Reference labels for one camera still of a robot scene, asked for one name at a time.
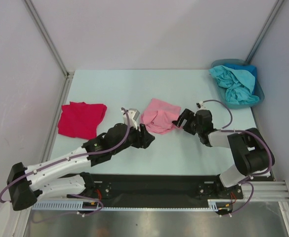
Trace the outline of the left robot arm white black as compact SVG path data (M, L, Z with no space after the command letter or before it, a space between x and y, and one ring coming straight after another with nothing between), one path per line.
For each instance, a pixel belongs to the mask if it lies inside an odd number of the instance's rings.
M109 161L129 147L146 149L154 139L143 124L134 128L117 123L107 132L57 159L30 166L21 162L14 164L4 191L9 192L9 202L14 211L27 209L43 198L81 195L88 198L95 193L92 176L81 172L70 177L71 173Z

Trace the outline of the pink t shirt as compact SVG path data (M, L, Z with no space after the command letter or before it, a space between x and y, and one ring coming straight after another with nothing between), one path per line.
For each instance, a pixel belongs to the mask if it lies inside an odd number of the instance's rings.
M147 131L160 135L176 129L173 121L179 118L181 107L153 98L140 116L140 123Z

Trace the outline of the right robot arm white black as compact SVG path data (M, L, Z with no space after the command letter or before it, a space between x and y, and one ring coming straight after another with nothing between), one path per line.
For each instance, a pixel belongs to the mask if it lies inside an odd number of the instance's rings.
M214 128L212 114L206 109L195 113L185 109L172 123L191 135L198 135L200 142L207 147L231 150L234 164L216 177L212 188L198 187L201 198L227 198L241 182L254 174L268 173L275 164L274 155L257 128L224 132Z

